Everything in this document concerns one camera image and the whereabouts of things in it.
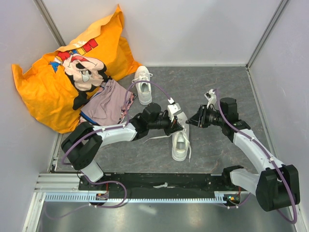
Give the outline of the white tied sneaker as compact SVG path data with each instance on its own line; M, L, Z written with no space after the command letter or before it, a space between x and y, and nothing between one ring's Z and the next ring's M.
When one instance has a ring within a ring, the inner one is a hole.
M139 66L135 72L134 79L132 83L138 82L135 87L138 93L138 98L141 105L148 105L152 102L152 89L151 84L147 82L139 82L142 80L150 81L152 73L145 66Z

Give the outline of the white sneaker with laces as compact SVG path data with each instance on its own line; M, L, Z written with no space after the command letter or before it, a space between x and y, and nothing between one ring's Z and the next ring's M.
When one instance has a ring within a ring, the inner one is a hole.
M184 112L177 115L178 123L183 127L183 130L177 131L172 135L163 135L147 139L145 142L151 139L168 138L172 136L172 158L175 161L184 161L189 154L189 160L191 158L191 145L189 141L189 125L186 123L187 116Z

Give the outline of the orange cartoon print bag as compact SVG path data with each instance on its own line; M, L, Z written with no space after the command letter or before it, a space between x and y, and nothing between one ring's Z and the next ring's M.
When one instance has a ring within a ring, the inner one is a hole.
M140 64L122 36L124 15L112 15L92 23L67 46L47 53L27 72L14 64L15 87L29 113L58 133L73 131L81 108L109 80L121 80Z

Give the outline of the pink patterned cloth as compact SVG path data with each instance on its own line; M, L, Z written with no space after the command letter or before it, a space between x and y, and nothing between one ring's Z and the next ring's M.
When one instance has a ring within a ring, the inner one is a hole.
M110 126L120 124L126 116L126 108L130 108L136 94L127 92L118 82L109 80L102 83L90 101L81 108L80 123Z

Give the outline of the white tape scrap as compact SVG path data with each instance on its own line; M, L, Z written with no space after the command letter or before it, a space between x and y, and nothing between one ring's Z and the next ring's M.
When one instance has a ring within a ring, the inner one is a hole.
M165 182L164 184L153 186L153 188L155 188L155 189L160 189L160 188L161 189L162 188L172 189L172 188L175 188L175 186L170 186L167 182Z

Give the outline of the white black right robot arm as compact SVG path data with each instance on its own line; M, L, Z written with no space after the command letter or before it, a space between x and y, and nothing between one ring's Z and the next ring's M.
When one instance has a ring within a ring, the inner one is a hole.
M250 126L239 119L236 99L222 98L215 109L216 96L205 94L208 103L201 105L188 124L199 128L211 125L221 128L222 133L250 160L257 174L246 171L242 166L224 168L222 187L233 190L241 187L254 195L266 211L295 207L300 203L299 175L293 165L286 165L273 156L256 138Z

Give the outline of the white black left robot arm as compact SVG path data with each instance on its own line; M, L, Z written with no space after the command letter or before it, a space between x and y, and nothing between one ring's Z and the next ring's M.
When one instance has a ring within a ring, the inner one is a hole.
M75 170L82 172L95 190L106 185L106 178L94 158L98 150L118 142L131 142L145 137L149 130L163 130L167 137L176 137L187 128L186 114L179 104L168 105L162 111L157 103L150 103L126 125L93 126L83 122L62 142L61 149Z

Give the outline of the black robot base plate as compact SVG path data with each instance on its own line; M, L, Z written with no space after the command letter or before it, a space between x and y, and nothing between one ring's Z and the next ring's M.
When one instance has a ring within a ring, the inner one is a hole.
M215 192L239 192L237 186L227 185L221 174L106 173L99 180L104 181L122 183L130 200L214 198Z

